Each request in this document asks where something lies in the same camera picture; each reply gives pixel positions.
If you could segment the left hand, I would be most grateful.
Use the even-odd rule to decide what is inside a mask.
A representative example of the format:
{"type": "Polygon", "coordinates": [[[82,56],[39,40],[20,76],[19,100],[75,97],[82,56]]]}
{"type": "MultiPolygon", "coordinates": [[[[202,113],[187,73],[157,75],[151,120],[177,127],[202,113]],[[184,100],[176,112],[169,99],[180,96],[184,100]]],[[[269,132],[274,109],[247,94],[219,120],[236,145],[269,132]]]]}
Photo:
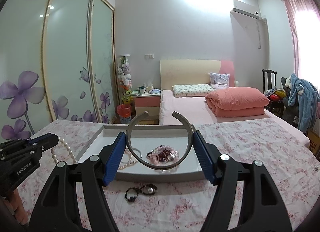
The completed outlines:
{"type": "Polygon", "coordinates": [[[4,204],[12,215],[15,216],[16,221],[21,225],[26,225],[28,222],[28,215],[24,209],[22,199],[18,189],[15,189],[10,196],[4,199],[4,204]]]}

